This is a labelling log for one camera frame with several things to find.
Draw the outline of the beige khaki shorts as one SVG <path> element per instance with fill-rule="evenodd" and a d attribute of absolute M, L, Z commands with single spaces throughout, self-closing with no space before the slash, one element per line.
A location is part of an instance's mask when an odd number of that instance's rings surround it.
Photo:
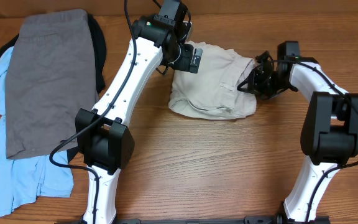
<path fill-rule="evenodd" d="M 210 120 L 254 114 L 255 95 L 237 89 L 254 68 L 254 59 L 205 42 L 189 44 L 203 50 L 200 67 L 197 73 L 174 72 L 169 109 L 187 117 Z"/>

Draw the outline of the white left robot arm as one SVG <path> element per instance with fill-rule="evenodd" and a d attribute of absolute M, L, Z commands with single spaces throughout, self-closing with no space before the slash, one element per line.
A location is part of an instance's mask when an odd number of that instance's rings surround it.
<path fill-rule="evenodd" d="M 129 24 L 132 39 L 110 87 L 91 110 L 76 115 L 78 151 L 89 175 L 88 204 L 80 223 L 114 223 L 120 172 L 135 148 L 131 116 L 157 67 L 197 73 L 202 50 L 186 44 L 191 14 L 180 0 L 164 1 L 157 14 Z"/>

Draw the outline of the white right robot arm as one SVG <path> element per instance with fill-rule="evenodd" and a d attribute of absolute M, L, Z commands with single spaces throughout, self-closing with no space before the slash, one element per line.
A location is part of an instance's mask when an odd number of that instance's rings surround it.
<path fill-rule="evenodd" d="M 289 196 L 276 215 L 245 217 L 245 223 L 329 223 L 316 211 L 330 181 L 341 169 L 358 165 L 358 93 L 337 86 L 313 57 L 303 57 L 297 41 L 255 58 L 257 65 L 237 89 L 269 100 L 285 90 L 308 100 L 300 145 L 305 159 Z"/>

